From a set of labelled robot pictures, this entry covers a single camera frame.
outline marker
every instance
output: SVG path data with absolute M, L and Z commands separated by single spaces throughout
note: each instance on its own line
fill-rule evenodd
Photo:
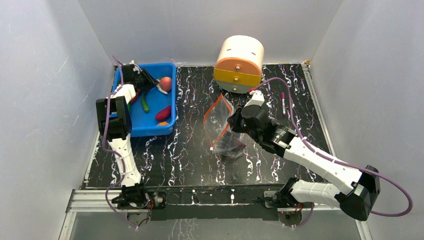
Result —
M 284 92 L 281 93 L 281 100 L 282 100 L 282 115 L 286 115 L 286 103 L 284 103 Z

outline plastic bag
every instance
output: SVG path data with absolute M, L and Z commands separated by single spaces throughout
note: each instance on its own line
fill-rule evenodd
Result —
M 227 122 L 234 111 L 233 105 L 221 94 L 203 118 L 203 128 L 209 138 L 212 153 L 232 159 L 241 156 L 246 147 L 242 142 L 244 133 L 231 131 Z

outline marble tabletop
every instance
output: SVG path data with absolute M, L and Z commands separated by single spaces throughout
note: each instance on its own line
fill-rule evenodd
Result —
M 211 143 L 203 128 L 203 118 L 221 94 L 213 78 L 213 69 L 212 66 L 178 67 L 177 120 L 173 132 L 165 136 L 131 138 L 142 182 L 149 187 L 284 184 L 292 177 L 324 182 L 307 168 L 262 150 L 252 139 L 245 142 L 244 154 L 237 159 L 210 152 Z M 301 64 L 264 65 L 262 80 L 272 77 L 280 77 L 290 86 L 293 114 L 302 134 L 310 143 L 328 152 Z M 270 117 L 291 127 L 292 116 L 288 111 L 283 116 L 280 95 L 285 91 L 278 81 L 262 88 Z M 245 104 L 248 99 L 247 94 L 223 94 L 235 106 Z M 285 96 L 288 110 L 288 94 Z M 83 189 L 104 189 L 120 178 L 115 158 L 102 150 L 101 140 L 100 136 Z

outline blue plastic tray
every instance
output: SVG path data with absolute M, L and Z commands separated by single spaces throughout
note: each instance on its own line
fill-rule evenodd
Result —
M 163 77 L 172 78 L 172 89 L 168 94 L 161 93 L 157 87 L 152 88 L 145 96 L 146 103 L 150 109 L 148 113 L 143 110 L 141 95 L 137 100 L 131 103 L 129 115 L 131 116 L 132 132 L 131 137 L 159 136 L 168 135 L 173 131 L 176 121 L 176 88 L 177 88 L 177 68 L 172 63 L 152 63 L 138 65 L 155 79 Z M 115 91 L 118 83 L 121 81 L 119 69 L 116 70 L 115 79 L 113 81 L 112 91 Z M 171 116 L 166 119 L 168 125 L 158 126 L 155 116 L 162 109 L 171 105 Z

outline gray wall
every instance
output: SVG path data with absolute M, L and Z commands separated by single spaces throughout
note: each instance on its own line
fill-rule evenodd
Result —
M 2 1 L 0 36 L 0 239 L 57 239 L 113 66 L 76 0 Z
M 79 0 L 122 62 L 214 65 L 224 40 L 257 38 L 265 63 L 310 60 L 342 0 Z
M 345 0 L 311 63 L 337 156 L 377 167 L 414 200 L 407 216 L 368 219 L 375 240 L 423 239 L 423 11 L 419 0 Z M 406 207 L 406 198 L 382 182 L 374 210 Z

